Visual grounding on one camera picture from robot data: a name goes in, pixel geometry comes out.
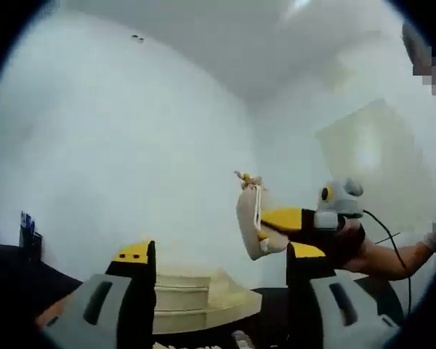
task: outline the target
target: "beige bag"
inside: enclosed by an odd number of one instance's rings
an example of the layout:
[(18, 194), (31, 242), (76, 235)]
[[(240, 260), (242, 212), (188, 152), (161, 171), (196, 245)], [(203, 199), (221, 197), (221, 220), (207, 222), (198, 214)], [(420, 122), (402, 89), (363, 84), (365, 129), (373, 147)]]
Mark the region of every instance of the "beige bag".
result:
[(289, 243), (288, 237), (260, 225), (262, 212), (276, 209), (261, 178), (250, 178), (247, 174), (240, 176), (239, 172), (236, 174), (244, 180), (236, 212), (249, 257), (257, 260), (267, 254), (284, 251)]

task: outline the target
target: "white drawstring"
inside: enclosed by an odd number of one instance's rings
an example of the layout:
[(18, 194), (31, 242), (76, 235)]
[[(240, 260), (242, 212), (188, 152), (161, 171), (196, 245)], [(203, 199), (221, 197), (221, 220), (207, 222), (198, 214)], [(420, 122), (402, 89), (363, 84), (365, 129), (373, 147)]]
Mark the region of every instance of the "white drawstring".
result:
[(262, 229), (260, 225), (262, 221), (262, 187), (260, 185), (255, 185), (255, 190), (257, 191), (255, 195), (255, 208), (254, 208), (254, 227), (257, 231)]

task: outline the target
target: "white wall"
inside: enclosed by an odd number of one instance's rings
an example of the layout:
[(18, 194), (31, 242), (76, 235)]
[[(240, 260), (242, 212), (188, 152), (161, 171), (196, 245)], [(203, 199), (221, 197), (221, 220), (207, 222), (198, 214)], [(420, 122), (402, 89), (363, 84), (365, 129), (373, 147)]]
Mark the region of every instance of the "white wall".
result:
[(152, 237), (159, 264), (259, 286), (235, 218), (233, 171), (257, 172), (246, 107), (128, 28), (60, 14), (30, 33), (0, 81), (0, 243), (17, 244), (24, 210), (44, 260), (76, 278)]
[[(327, 76), (322, 66), (307, 67), (303, 77), (282, 88), (275, 97), (252, 106), (260, 172), (280, 202), (316, 207), (318, 191), (331, 180), (331, 174), (315, 133), (378, 98), (384, 98), (406, 120), (423, 150), (436, 189), (436, 97), (430, 86), (412, 75), (400, 32), (395, 35), (397, 38), (381, 36), (365, 41), (327, 59), (326, 64), (341, 63), (350, 71), (351, 78), (336, 89), (326, 83), (332, 76)], [(431, 224), (429, 220), (421, 222), (409, 227), (410, 232), (431, 229)], [(381, 228), (368, 234), (373, 240), (386, 237)], [(282, 268), (285, 262), (284, 256), (278, 255), (266, 268)], [(273, 284), (283, 282), (279, 276), (268, 278)]]

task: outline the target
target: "white ceiling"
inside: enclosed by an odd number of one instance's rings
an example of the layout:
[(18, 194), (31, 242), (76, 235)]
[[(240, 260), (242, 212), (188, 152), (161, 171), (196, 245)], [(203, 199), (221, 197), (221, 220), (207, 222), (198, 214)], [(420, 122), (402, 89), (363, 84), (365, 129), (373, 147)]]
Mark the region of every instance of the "white ceiling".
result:
[(67, 0), (72, 9), (139, 29), (200, 65), (246, 102), (384, 31), (382, 0)]

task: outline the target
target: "black cable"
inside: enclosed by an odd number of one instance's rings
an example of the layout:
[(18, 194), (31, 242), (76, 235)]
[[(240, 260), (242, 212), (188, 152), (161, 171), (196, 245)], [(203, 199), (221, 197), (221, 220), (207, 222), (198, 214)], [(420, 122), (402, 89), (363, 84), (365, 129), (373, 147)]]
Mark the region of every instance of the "black cable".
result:
[(404, 261), (402, 260), (402, 257), (400, 256), (399, 251), (397, 250), (397, 246), (395, 246), (395, 242), (394, 242), (394, 239), (392, 238), (392, 234), (389, 231), (389, 229), (386, 228), (386, 225), (384, 225), (381, 222), (381, 220), (376, 218), (376, 216), (373, 213), (367, 211), (366, 209), (364, 209), (363, 211), (366, 214), (368, 214), (371, 218), (373, 218), (378, 224), (380, 224), (380, 226), (382, 226), (383, 229), (386, 230), (386, 233), (387, 233), (387, 235), (389, 235), (389, 238), (391, 239), (392, 245), (394, 246), (395, 254), (397, 255), (397, 258), (399, 259), (400, 264), (402, 264), (402, 266), (404, 267), (405, 272), (407, 273), (407, 279), (408, 279), (408, 315), (410, 315), (411, 308), (412, 308), (412, 281), (411, 281), (410, 272), (408, 271), (407, 266), (405, 265)]

